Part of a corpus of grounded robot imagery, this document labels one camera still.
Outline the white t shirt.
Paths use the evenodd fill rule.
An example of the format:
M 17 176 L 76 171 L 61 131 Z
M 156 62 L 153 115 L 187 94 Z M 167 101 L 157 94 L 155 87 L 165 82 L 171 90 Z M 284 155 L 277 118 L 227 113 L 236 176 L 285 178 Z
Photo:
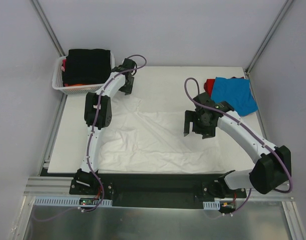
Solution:
M 135 97 L 112 101 L 112 122 L 99 153 L 102 173 L 219 173 L 224 170 L 217 138 L 183 135 L 183 113 L 144 112 Z

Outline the white plastic basket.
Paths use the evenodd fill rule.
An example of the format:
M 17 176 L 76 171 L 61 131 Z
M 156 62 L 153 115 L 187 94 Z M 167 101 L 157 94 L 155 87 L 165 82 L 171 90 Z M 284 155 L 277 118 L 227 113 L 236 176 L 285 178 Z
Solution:
M 67 95 L 71 94 L 80 94 L 87 92 L 95 92 L 97 91 L 104 83 L 101 84 L 92 84 L 92 85 L 73 85 L 73 86 L 64 86 L 62 80 L 62 71 L 61 65 L 62 60 L 65 59 L 66 56 L 60 57 L 56 60 L 55 69 L 52 78 L 52 87 L 55 90 L 59 90 Z M 115 58 L 113 53 L 111 52 L 111 70 L 115 67 Z

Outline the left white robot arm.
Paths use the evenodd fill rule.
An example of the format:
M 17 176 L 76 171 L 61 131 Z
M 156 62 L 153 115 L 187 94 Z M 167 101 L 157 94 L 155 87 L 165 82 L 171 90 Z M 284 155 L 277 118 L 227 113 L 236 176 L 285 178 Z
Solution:
M 86 94 L 84 120 L 88 140 L 85 156 L 74 178 L 82 182 L 81 189 L 89 195 L 94 194 L 99 187 L 95 174 L 99 169 L 102 138 L 112 120 L 111 100 L 119 91 L 125 95 L 132 93 L 134 74 L 138 68 L 134 60 L 125 58 L 121 65 L 112 69 L 107 81 L 97 91 Z

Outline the red t shirt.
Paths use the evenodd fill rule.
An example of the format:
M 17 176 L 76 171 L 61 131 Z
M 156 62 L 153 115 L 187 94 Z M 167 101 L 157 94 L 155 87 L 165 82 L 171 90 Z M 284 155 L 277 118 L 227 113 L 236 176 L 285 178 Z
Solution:
M 206 80 L 206 82 L 204 83 L 203 88 L 209 94 L 209 96 L 211 96 L 211 94 L 212 94 L 214 84 L 215 84 L 215 79 L 214 78 L 208 78 Z

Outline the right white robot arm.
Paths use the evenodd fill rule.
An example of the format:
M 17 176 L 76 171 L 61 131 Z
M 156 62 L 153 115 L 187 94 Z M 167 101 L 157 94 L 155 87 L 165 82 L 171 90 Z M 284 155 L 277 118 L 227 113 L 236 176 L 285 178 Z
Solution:
M 186 111 L 184 135 L 190 132 L 213 138 L 221 129 L 239 144 L 249 155 L 254 167 L 249 170 L 231 170 L 221 175 L 208 191 L 215 197 L 227 198 L 242 188 L 255 189 L 261 194 L 278 190 L 278 186 L 291 182 L 291 153 L 282 145 L 277 147 L 256 134 L 239 116 L 234 108 L 223 101 L 215 103 L 208 93 L 192 99 L 194 111 Z

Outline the blue t shirt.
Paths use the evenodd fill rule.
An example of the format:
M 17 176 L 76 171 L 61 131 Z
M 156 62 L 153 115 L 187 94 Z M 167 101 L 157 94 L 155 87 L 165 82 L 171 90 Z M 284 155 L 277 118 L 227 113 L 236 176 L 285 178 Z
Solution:
M 245 78 L 216 77 L 211 99 L 216 103 L 229 103 L 243 117 L 258 110 L 251 93 L 250 81 Z

